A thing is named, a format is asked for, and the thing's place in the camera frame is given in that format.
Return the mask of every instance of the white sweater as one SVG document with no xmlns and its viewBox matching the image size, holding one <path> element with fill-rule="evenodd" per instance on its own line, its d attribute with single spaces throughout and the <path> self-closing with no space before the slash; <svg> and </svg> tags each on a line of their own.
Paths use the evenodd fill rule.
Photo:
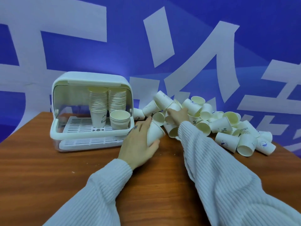
<svg viewBox="0 0 301 226">
<path fill-rule="evenodd" d="M 301 226 L 299 212 L 266 194 L 256 174 L 188 121 L 180 125 L 179 138 L 186 169 L 212 226 Z M 131 175 L 126 162 L 112 160 L 44 225 L 120 225 L 115 199 Z"/>
</svg>

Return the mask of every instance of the wooden tabletop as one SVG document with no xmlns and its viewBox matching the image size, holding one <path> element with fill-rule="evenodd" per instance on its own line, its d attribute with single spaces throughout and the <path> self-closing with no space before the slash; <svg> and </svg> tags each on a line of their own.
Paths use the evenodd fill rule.
<svg viewBox="0 0 301 226">
<path fill-rule="evenodd" d="M 0 225 L 42 225 L 82 189 L 119 148 L 60 153 L 41 113 L 0 144 Z M 301 212 L 301 160 L 277 145 L 271 156 L 234 157 L 262 180 L 266 193 Z M 209 225 L 189 179 L 179 141 L 165 136 L 116 200 L 121 225 Z"/>
</svg>

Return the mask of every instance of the person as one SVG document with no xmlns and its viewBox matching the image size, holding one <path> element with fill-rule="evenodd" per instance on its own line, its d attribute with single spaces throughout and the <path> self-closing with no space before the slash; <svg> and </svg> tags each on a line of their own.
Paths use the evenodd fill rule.
<svg viewBox="0 0 301 226">
<path fill-rule="evenodd" d="M 179 126 L 185 166 L 212 226 L 301 225 L 301 214 L 266 194 L 259 177 L 189 122 L 187 109 L 168 110 Z M 117 159 L 92 174 L 86 186 L 44 226 L 120 225 L 115 199 L 135 168 L 159 147 L 147 147 L 151 118 L 139 121 L 123 141 Z"/>
</svg>

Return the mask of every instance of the sleeve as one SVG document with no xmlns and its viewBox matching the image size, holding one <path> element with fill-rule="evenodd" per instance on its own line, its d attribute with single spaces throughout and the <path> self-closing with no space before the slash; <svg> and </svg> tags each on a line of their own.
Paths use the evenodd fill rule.
<svg viewBox="0 0 301 226">
<path fill-rule="evenodd" d="M 92 174 L 86 186 L 66 202 L 44 226 L 120 225 L 115 199 L 130 179 L 132 169 L 114 159 Z"/>
<path fill-rule="evenodd" d="M 212 226 L 301 225 L 301 214 L 266 194 L 259 177 L 190 122 L 179 127 L 185 166 Z"/>
</svg>

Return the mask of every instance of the wood grain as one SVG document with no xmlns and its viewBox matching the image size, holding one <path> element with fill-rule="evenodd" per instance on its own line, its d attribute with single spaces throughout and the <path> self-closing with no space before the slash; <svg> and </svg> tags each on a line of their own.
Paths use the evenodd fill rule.
<svg viewBox="0 0 301 226">
<path fill-rule="evenodd" d="M 41 113 L 0 144 L 0 225 L 42 225 L 118 156 L 119 148 L 58 152 L 49 137 L 51 122 L 51 113 Z M 268 194 L 301 212 L 299 158 L 279 145 L 269 157 L 234 157 L 261 178 Z M 183 148 L 167 136 L 134 171 L 116 205 L 122 225 L 210 225 L 187 175 Z"/>
</svg>

